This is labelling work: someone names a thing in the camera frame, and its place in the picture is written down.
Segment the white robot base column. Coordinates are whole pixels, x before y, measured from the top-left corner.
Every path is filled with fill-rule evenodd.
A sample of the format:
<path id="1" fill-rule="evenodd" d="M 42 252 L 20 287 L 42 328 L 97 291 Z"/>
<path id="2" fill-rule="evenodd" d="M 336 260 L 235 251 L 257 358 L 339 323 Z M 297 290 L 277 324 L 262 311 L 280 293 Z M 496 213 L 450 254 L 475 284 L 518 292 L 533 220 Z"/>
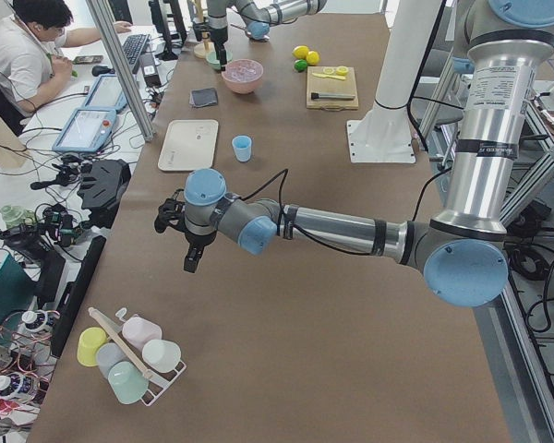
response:
<path id="1" fill-rule="evenodd" d="M 372 109 L 347 122 L 353 163 L 414 163 L 410 100 L 419 79 L 438 77 L 451 57 L 452 9 L 444 1 L 401 1 Z"/>

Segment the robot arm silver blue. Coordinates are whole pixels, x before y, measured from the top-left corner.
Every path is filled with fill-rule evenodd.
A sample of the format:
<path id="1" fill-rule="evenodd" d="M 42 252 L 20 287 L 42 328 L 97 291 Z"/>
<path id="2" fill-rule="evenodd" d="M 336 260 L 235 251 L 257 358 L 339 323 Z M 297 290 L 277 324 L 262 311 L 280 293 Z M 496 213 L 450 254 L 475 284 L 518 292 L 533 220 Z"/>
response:
<path id="1" fill-rule="evenodd" d="M 410 218 L 419 187 L 429 172 L 425 154 L 411 163 L 353 163 L 344 125 L 368 109 L 390 31 L 378 14 L 318 14 L 279 26 L 267 43 L 252 42 L 232 30 L 227 44 L 237 58 L 251 58 L 265 69 L 259 89 L 237 95 L 201 62 L 187 57 L 179 67 L 160 116 L 214 118 L 220 124 L 217 168 L 228 188 L 251 198 L 274 198 L 275 175 L 289 175 L 283 200 L 300 206 L 401 222 Z M 329 64 L 355 69 L 360 105 L 355 111 L 309 110 L 306 82 L 291 68 L 291 49 L 307 44 Z M 190 110 L 190 90 L 217 86 L 220 103 Z M 183 269 L 187 242 L 179 233 L 154 236 L 156 251 L 146 278 L 151 307 L 186 312 L 299 308 L 374 308 L 433 303 L 414 270 L 388 258 L 349 256 L 303 236 L 276 240 L 254 256 L 220 236 L 206 249 L 196 273 Z"/>
<path id="2" fill-rule="evenodd" d="M 254 1 L 210 0 L 208 7 L 208 30 L 214 44 L 216 56 L 221 70 L 227 65 L 227 55 L 224 45 L 228 41 L 227 10 L 236 9 L 237 14 L 248 24 L 249 22 L 264 23 L 268 26 L 277 26 L 291 22 L 297 18 L 315 15 L 327 4 L 326 0 L 291 0 L 275 1 L 274 3 L 258 7 Z"/>

